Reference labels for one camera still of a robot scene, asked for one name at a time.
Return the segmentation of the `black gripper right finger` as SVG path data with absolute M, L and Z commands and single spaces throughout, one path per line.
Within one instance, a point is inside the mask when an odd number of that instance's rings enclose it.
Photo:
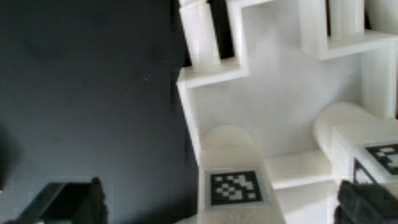
M 379 184 L 343 181 L 334 224 L 398 224 L 398 198 Z

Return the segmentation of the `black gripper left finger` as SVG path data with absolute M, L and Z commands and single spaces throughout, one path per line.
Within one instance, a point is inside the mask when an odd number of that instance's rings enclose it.
M 102 181 L 50 183 L 6 224 L 109 224 Z

